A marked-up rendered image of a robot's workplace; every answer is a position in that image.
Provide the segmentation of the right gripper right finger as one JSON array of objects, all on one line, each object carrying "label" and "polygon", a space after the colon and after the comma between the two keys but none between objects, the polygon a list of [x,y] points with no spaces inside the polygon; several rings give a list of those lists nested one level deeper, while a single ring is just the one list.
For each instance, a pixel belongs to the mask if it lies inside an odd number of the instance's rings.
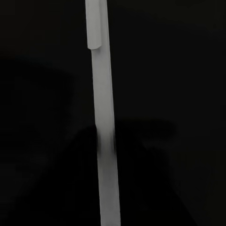
[{"label": "right gripper right finger", "polygon": [[[121,226],[198,226],[136,133],[118,124]],[[137,208],[131,158],[147,210]]]}]

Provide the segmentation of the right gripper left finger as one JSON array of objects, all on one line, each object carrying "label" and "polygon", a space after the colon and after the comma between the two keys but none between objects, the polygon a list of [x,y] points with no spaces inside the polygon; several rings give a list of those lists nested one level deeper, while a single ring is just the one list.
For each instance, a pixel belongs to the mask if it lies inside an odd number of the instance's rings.
[{"label": "right gripper left finger", "polygon": [[78,131],[0,226],[86,226],[95,141]]}]

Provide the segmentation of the pen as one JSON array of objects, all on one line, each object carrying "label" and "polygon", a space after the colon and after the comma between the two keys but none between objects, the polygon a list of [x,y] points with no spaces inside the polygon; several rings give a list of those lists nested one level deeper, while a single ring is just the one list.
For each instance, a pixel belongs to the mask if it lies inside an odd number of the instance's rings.
[{"label": "pen", "polygon": [[85,0],[91,49],[101,226],[121,226],[107,0]]}]

